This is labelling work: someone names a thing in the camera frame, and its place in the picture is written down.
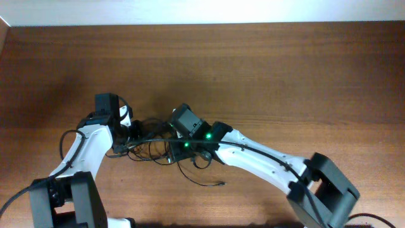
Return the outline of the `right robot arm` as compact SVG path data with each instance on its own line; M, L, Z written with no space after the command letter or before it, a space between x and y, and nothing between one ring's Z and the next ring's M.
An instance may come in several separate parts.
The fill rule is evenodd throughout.
M181 104L169 118L176 132L171 161L199 156L248 171L281 190L306 227L343 227L360 193L329 157L281 153L223 123L209 124Z

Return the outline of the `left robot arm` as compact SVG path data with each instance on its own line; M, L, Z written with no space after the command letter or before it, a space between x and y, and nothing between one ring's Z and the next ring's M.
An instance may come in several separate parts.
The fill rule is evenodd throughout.
M95 178L110 149L121 153L132 138L132 110L123 98L95 96L96 109L73 130L76 138L62 162L29 191L34 227L135 227L133 218L109 218Z

